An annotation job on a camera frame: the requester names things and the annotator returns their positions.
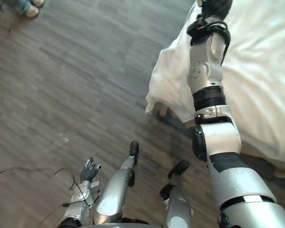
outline silver robot limb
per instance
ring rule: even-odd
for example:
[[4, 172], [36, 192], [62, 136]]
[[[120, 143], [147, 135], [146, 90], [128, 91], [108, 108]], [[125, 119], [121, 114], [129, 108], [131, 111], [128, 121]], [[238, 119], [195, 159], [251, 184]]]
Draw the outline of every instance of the silver robot limb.
[[189, 167], [189, 163], [181, 161], [168, 174], [169, 182], [160, 195], [167, 204], [165, 228], [191, 228], [192, 212], [188, 200], [181, 189], [179, 176]]
[[[222, 23], [226, 14], [221, 14], [220, 8], [204, 9], [211, 2], [214, 3], [199, 1], [205, 14], [198, 15], [188, 28], [192, 37], [188, 85], [197, 124], [193, 128], [192, 148], [198, 158], [207, 162], [221, 211], [221, 228], [285, 228], [284, 209], [257, 172], [239, 157], [241, 139], [222, 84], [221, 64], [230, 34]], [[231, 6], [231, 0], [220, 2]]]

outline sneaker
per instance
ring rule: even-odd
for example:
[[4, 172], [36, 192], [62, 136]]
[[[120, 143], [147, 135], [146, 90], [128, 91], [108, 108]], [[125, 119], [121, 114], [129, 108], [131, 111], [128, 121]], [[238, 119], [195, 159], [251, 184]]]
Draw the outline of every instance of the sneaker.
[[31, 0], [31, 3], [32, 3], [34, 6], [40, 8], [40, 7], [43, 6], [44, 0]]
[[32, 18], [35, 18], [35, 17], [38, 15], [38, 13], [39, 13], [38, 8], [35, 7], [35, 6], [33, 6], [33, 5], [31, 5], [31, 6], [29, 7], [29, 9], [25, 12], [24, 15], [25, 15], [27, 18], [32, 19]]

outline jeans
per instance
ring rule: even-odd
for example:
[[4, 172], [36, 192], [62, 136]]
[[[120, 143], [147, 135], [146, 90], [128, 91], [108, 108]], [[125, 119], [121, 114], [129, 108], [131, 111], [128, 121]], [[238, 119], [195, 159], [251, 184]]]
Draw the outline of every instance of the jeans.
[[30, 7], [30, 0], [2, 0], [17, 13], [25, 14]]

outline gray wood flooring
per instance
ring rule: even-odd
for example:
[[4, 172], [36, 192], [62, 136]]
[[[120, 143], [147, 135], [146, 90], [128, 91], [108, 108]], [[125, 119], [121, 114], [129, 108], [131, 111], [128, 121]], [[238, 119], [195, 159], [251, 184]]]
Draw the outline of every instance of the gray wood flooring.
[[[194, 227], [217, 227], [218, 210], [206, 165], [190, 139], [144, 113], [152, 69], [161, 49], [177, 36], [191, 0], [46, 0], [35, 20], [0, 14], [0, 228], [56, 227], [72, 180], [93, 156], [104, 183], [141, 147], [136, 184], [124, 215], [162, 224], [159, 191], [181, 159], [191, 166], [183, 184], [194, 208]], [[285, 206], [285, 181], [260, 168]], [[57, 209], [45, 222], [40, 222]]]

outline shoe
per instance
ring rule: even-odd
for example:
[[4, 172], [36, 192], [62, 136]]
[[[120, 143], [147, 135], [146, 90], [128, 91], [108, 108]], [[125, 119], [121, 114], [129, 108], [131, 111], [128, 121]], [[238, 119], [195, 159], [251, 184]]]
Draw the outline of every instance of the shoe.
[[38, 13], [39, 13], [38, 8], [35, 7], [35, 6], [33, 6], [33, 5], [31, 5], [31, 6], [29, 7], [29, 9], [25, 12], [24, 15], [25, 15], [27, 18], [32, 19], [32, 18], [35, 18], [35, 17], [38, 15]]
[[44, 0], [31, 0], [31, 3], [34, 6], [40, 8], [40, 7], [42, 7], [44, 5]]

